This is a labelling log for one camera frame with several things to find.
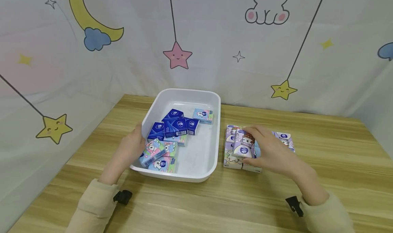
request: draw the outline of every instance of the smiling star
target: smiling star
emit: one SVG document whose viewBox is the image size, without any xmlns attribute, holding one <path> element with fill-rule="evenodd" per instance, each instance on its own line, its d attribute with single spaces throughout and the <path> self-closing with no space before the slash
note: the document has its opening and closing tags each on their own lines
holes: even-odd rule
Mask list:
<svg viewBox="0 0 393 233">
<path fill-rule="evenodd" d="M 297 91 L 297 89 L 289 87 L 288 80 L 284 81 L 281 85 L 271 86 L 271 88 L 274 90 L 272 98 L 280 97 L 280 98 L 283 98 L 285 100 L 288 100 L 289 94 L 294 93 L 295 91 Z"/>
<path fill-rule="evenodd" d="M 72 128 L 67 126 L 67 114 L 63 114 L 57 119 L 44 116 L 44 129 L 41 130 L 36 138 L 50 137 L 56 144 L 60 143 L 60 139 L 63 134 L 72 132 Z"/>
<path fill-rule="evenodd" d="M 187 59 L 191 57 L 192 52 L 182 50 L 178 42 L 173 44 L 172 50 L 163 53 L 171 60 L 171 69 L 177 66 L 188 69 Z"/>
</svg>

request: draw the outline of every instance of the beige sleeve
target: beige sleeve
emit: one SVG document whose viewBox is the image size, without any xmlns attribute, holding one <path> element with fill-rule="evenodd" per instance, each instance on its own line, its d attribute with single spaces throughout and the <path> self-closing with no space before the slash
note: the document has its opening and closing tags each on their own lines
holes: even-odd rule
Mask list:
<svg viewBox="0 0 393 233">
<path fill-rule="evenodd" d="M 91 181 L 79 200 L 65 233 L 102 233 L 112 216 L 117 202 L 113 197 L 119 192 L 117 185 Z"/>
<path fill-rule="evenodd" d="M 355 233 L 353 223 L 344 205 L 333 193 L 322 205 L 309 206 L 299 196 L 307 228 L 312 233 Z"/>
</svg>

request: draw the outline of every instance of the yellow crescent moon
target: yellow crescent moon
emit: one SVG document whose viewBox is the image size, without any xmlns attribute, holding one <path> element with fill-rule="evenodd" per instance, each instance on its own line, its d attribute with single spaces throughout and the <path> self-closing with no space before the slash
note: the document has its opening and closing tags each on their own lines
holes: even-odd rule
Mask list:
<svg viewBox="0 0 393 233">
<path fill-rule="evenodd" d="M 101 32 L 105 32 L 110 37 L 111 41 L 118 41 L 124 34 L 124 28 L 108 28 L 101 24 L 99 21 L 94 19 L 86 9 L 84 0 L 70 0 L 70 6 L 75 20 L 83 30 L 86 28 L 100 29 Z"/>
</svg>

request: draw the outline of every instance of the white sparkle star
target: white sparkle star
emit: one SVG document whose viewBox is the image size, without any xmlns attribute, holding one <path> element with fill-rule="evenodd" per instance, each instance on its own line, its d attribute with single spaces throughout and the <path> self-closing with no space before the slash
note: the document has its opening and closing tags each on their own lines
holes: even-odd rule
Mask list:
<svg viewBox="0 0 393 233">
<path fill-rule="evenodd" d="M 245 57 L 242 57 L 242 55 L 240 55 L 240 50 L 239 50 L 239 53 L 237 54 L 237 56 L 234 56 L 234 57 L 237 59 L 237 62 L 239 62 L 240 59 L 245 58 Z"/>
<path fill-rule="evenodd" d="M 48 0 L 45 2 L 45 4 L 52 6 L 53 9 L 55 9 L 55 3 L 56 3 L 56 1 L 52 1 L 52 0 Z"/>
</svg>

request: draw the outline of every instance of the black string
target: black string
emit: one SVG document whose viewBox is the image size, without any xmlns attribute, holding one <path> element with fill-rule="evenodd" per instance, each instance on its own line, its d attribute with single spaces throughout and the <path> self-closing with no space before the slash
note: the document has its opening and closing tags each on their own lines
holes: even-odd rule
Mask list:
<svg viewBox="0 0 393 233">
<path fill-rule="evenodd" d="M 175 28 L 175 26 L 174 26 L 173 5 L 172 5 L 172 0 L 170 0 L 170 1 L 171 1 L 171 11 L 172 11 L 172 21 L 173 21 L 174 41 L 176 42 L 176 41 L 177 41 L 177 38 L 176 38 L 176 28 Z"/>
<path fill-rule="evenodd" d="M 9 85 L 10 86 L 10 88 L 12 88 L 16 93 L 18 93 L 18 95 L 19 96 L 21 96 L 21 98 L 23 98 L 28 104 L 30 104 L 30 106 L 32 106 L 33 107 L 33 109 L 35 110 L 35 111 L 37 111 L 37 113 L 39 113 L 42 117 L 44 117 L 44 115 L 36 108 L 36 107 L 34 107 L 34 105 L 31 103 L 31 102 L 29 102 L 28 101 L 28 99 L 26 99 L 13 85 L 11 85 L 11 83 L 10 82 L 8 82 L 1 74 L 0 74 L 0 78 L 2 79 L 2 80 L 4 80 L 4 82 L 5 83 L 7 83 L 7 85 Z"/>
<path fill-rule="evenodd" d="M 306 36 L 304 37 L 304 40 L 303 40 L 303 42 L 302 42 L 302 46 L 300 46 L 300 50 L 299 50 L 299 52 L 297 53 L 297 56 L 296 56 L 295 62 L 294 62 L 294 64 L 292 65 L 292 68 L 291 68 L 291 71 L 289 72 L 289 75 L 288 75 L 288 78 L 287 78 L 287 80 L 289 80 L 289 77 L 291 76 L 292 70 L 294 69 L 294 67 L 295 67 L 295 64 L 296 64 L 296 62 L 297 62 L 297 58 L 299 57 L 299 54 L 300 54 L 300 52 L 301 52 L 301 51 L 302 51 L 302 49 L 303 49 L 304 42 L 306 42 L 306 39 L 307 39 L 308 33 L 310 32 L 311 26 L 312 26 L 312 24 L 314 23 L 315 17 L 317 16 L 318 10 L 319 10 L 319 8 L 321 7 L 321 3 L 322 3 L 322 1 L 323 1 L 323 0 L 321 0 L 321 1 L 320 1 L 319 5 L 318 5 L 318 8 L 317 8 L 317 10 L 315 11 L 314 17 L 313 17 L 313 18 L 312 18 L 312 20 L 311 20 L 311 24 L 310 24 L 310 26 L 308 27 L 308 30 L 307 30 Z"/>
</svg>

